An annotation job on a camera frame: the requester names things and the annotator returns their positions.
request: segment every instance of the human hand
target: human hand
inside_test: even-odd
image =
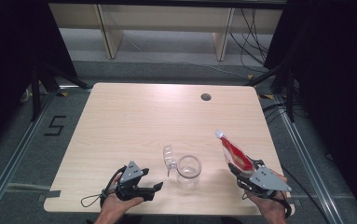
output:
[[[113,181],[111,186],[115,185],[121,175],[118,175]],[[143,198],[133,198],[128,201],[120,201],[115,193],[111,193],[103,202],[102,211],[100,212],[95,224],[113,224],[117,223],[127,210],[131,207],[138,205],[144,201]]]
[[[275,171],[273,173],[278,176],[283,182],[287,182],[288,179],[283,176],[279,175]],[[248,198],[256,204],[256,206],[259,208],[260,213],[262,216],[268,221],[269,224],[282,224],[286,223],[286,218],[285,218],[285,207],[278,202],[272,201],[270,199],[262,199],[254,194],[252,194],[250,191],[245,190],[245,194],[248,196]],[[286,192],[285,191],[277,191],[276,195],[274,196],[276,199],[280,200],[285,200],[286,199]]]

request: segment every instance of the red object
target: red object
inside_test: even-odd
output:
[[[251,160],[245,156],[241,150],[231,144],[224,135],[220,137],[220,139],[222,140],[222,145],[230,153],[236,166],[238,166],[242,171],[252,171],[254,169],[254,165]]]

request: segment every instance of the floor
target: floor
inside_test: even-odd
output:
[[[103,45],[100,31],[97,30],[74,30],[61,29],[62,36],[69,49],[70,56],[75,63],[78,75],[88,82],[108,79],[112,70],[121,71],[121,74],[135,73],[136,75],[144,72],[145,68],[149,70],[150,63],[157,63],[159,67],[165,67],[166,71],[171,71],[166,76],[179,76],[174,74],[172,67],[183,68],[179,71],[196,71],[199,78],[212,72],[218,73],[218,76],[231,78],[228,83],[240,85],[240,82],[248,81],[248,75],[258,76],[267,71],[261,67],[261,64],[252,59],[251,56],[244,54],[242,61],[245,66],[245,72],[238,70],[242,68],[240,59],[241,50],[236,43],[229,38],[225,59],[222,62],[216,60],[213,49],[213,39],[211,34],[204,33],[186,33],[186,32],[147,32],[147,31],[126,31],[119,52],[114,60],[108,60]],[[271,35],[260,35],[259,42],[268,47]],[[248,50],[261,60],[258,49],[248,48]],[[98,77],[85,76],[91,71],[98,71]],[[115,78],[124,79],[119,74]],[[269,95],[269,84],[272,78],[259,84],[256,90],[261,95]],[[71,84],[60,80],[63,86]],[[0,180],[6,178],[7,185],[1,189],[4,194],[0,198],[0,223],[84,223],[86,218],[94,219],[96,214],[51,214],[43,210],[43,201],[48,192],[48,188],[53,181],[60,161],[64,155],[66,146],[68,146],[72,132],[75,129],[77,120],[80,117],[81,108],[86,103],[89,96],[88,91],[78,91],[77,89],[67,89],[70,97],[52,97],[49,103],[49,110],[45,112],[42,120],[39,121],[39,127],[34,128],[34,134],[28,133],[32,125],[29,121],[31,117],[31,103],[24,102],[21,107],[12,116],[11,122],[7,125],[5,131],[0,137]],[[43,102],[48,102],[50,96],[43,96]],[[281,100],[276,96],[274,99],[261,99],[261,105],[265,108],[274,105]],[[56,115],[69,115],[64,121],[64,132],[59,138],[47,138],[45,133],[50,132],[49,121]],[[321,209],[324,197],[317,189],[317,177],[325,186],[326,193],[330,194],[332,205],[336,205],[335,213],[329,217],[330,223],[357,223],[357,202],[350,193],[350,189],[342,179],[338,169],[333,161],[325,157],[326,149],[322,141],[317,136],[310,120],[306,118],[306,112],[300,105],[295,106],[295,124],[292,126],[284,109],[276,107],[265,112],[265,119],[268,122],[271,136],[279,154],[281,164],[287,168],[289,173],[284,173],[290,178],[290,184],[294,189],[296,212],[288,219],[290,223],[328,223],[321,213],[316,209],[318,204]],[[297,129],[300,133],[299,142],[295,142],[289,129]],[[21,141],[25,135],[31,135],[28,143]],[[12,176],[7,177],[4,170],[7,164],[11,164],[12,155],[16,155],[23,146],[23,155],[18,157],[17,163],[11,169]],[[314,168],[307,168],[304,161],[313,163]],[[306,187],[309,195],[314,198],[313,203],[300,185]],[[266,223],[261,217],[237,217],[243,223]],[[175,223],[197,223],[189,217],[175,217]],[[173,218],[168,220],[160,217],[146,217],[143,223],[174,223]],[[206,221],[206,223],[217,223],[217,221]]]

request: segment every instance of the aluminum rail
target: aluminum rail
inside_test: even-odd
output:
[[[275,95],[275,99],[278,104],[283,103],[282,98],[280,95]],[[290,121],[286,113],[284,113],[284,110],[280,108],[282,120],[285,123],[286,129],[288,130],[288,133],[291,135],[291,138],[295,144],[295,148],[297,150],[297,153],[299,155],[300,160],[302,161],[304,168],[309,175],[309,180],[312,183],[312,186],[315,189],[315,192],[317,193],[321,205],[323,206],[323,210],[326,214],[326,217],[328,218],[330,223],[344,223],[341,215],[339,214],[337,210],[337,206],[335,204],[335,201],[333,200],[332,196],[329,193],[329,190],[323,183],[323,180],[321,179],[320,174],[318,173],[318,170],[312,161],[311,156],[309,155],[309,152],[307,151],[307,148],[293,122]]]
[[[7,166],[5,167],[3,173],[0,175],[0,201],[4,195],[5,190],[7,189],[7,185],[9,181],[12,179],[13,175],[16,173],[16,170],[18,169],[19,165],[21,164],[21,161],[29,147],[29,145],[32,143],[32,140],[35,136],[35,133],[39,127],[39,124],[41,123],[45,112],[48,109],[48,106],[50,103],[53,101],[54,97],[56,95],[56,92],[49,92],[48,95],[46,96],[42,106],[41,106],[41,111],[38,115],[38,117],[32,121],[27,128],[26,133],[22,137],[21,141],[19,142],[18,146],[16,147],[15,152],[11,156],[9,162],[7,163]]]

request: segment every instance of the wire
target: wire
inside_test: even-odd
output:
[[[257,37],[256,23],[255,23],[255,13],[256,13],[256,9],[254,8],[252,10],[252,14],[253,14],[252,15],[252,19],[253,20],[252,20],[252,23],[250,25],[248,20],[247,20],[247,18],[245,17],[244,11],[241,9],[242,17],[244,18],[245,23],[247,24],[247,27],[248,27],[248,35],[247,35],[246,38],[244,37],[244,39],[245,39],[245,43],[248,43],[251,47],[259,50],[259,53],[262,56],[262,59],[265,61],[266,60],[265,53],[268,53],[268,49],[266,47],[264,47],[262,44],[260,44],[259,39]],[[253,37],[257,47],[252,45],[250,42],[248,42],[249,35],[251,35]]]
[[[83,207],[90,207],[92,204],[94,204],[94,203],[97,202],[97,200],[100,198],[100,196],[102,196],[102,195],[101,195],[101,194],[95,194],[95,195],[91,195],[91,196],[85,197],[85,198],[83,198],[83,199],[80,201],[80,203],[82,204]],[[88,199],[88,198],[93,198],[93,197],[97,197],[97,198],[96,198],[93,202],[91,202],[90,204],[88,204],[88,205],[83,204],[83,201],[84,201],[84,200],[86,200],[86,199]]]
[[[256,60],[258,63],[260,64],[264,64],[264,62],[260,61],[258,58],[256,58],[250,51],[248,51],[248,49],[245,49],[244,46],[242,46],[239,41],[236,40],[236,38],[234,37],[233,34],[230,33],[230,36],[233,38],[233,40],[236,42],[236,44],[242,49],[244,50],[248,55],[250,55],[254,60]]]
[[[129,41],[130,44],[132,44],[137,50],[139,50],[140,52],[144,53],[144,51],[139,48],[137,45],[134,44],[134,42],[132,42],[132,40],[126,35],[126,39]],[[208,67],[208,68],[212,68],[213,70],[216,70],[218,72],[222,72],[222,73],[226,73],[226,74],[231,74],[231,75],[236,75],[236,76],[239,76],[239,77],[243,77],[245,79],[249,79],[248,77],[244,76],[244,75],[241,75],[241,74],[238,74],[238,73],[234,73],[234,72],[228,72],[228,71],[225,71],[225,70],[222,70],[222,69],[219,69],[219,68],[216,68],[216,67],[213,67],[211,65],[207,65],[207,64],[197,64],[197,63],[189,63],[189,62],[172,62],[172,61],[167,61],[167,60],[162,60],[162,59],[154,59],[154,58],[150,58],[148,56],[144,56],[145,58],[149,59],[150,61],[154,61],[154,62],[163,62],[163,63],[187,63],[187,64],[192,64],[192,65],[195,65],[195,66],[201,66],[201,67]]]
[[[273,112],[269,113],[267,116],[265,116],[265,119],[268,119],[268,117],[270,117],[272,114],[274,114],[275,112],[277,112],[279,110],[279,108],[273,110]]]
[[[323,212],[323,210],[321,209],[321,207],[315,202],[315,200],[311,197],[311,195],[309,194],[309,192],[304,188],[304,186],[295,178],[294,175],[292,175],[292,173],[290,171],[288,171],[288,169],[286,169],[283,165],[281,165],[281,168],[290,176],[293,178],[293,180],[297,183],[297,185],[303,189],[303,191],[307,194],[307,196],[309,197],[309,199],[314,203],[315,207],[318,209],[318,211],[320,211],[321,215],[323,216],[323,218],[325,219],[326,223],[330,224],[329,220],[326,217],[326,214]]]
[[[263,71],[259,71],[259,70],[256,70],[256,69],[252,69],[252,68],[247,67],[247,66],[244,64],[244,62],[242,61],[242,50],[241,50],[241,54],[240,54],[240,60],[241,60],[242,66],[244,66],[246,69],[251,70],[251,71],[253,71],[253,72],[266,73],[266,72],[263,72]]]
[[[276,107],[276,106],[285,106],[285,104],[275,104],[275,105],[269,105],[269,106],[266,106],[265,108],[263,108],[263,113],[265,113],[266,111]]]
[[[279,117],[280,115],[282,115],[283,113],[286,113],[286,110],[282,111],[279,115],[277,115],[276,117],[274,117],[273,119],[268,121],[268,124],[270,124],[274,119],[276,119],[277,117]]]

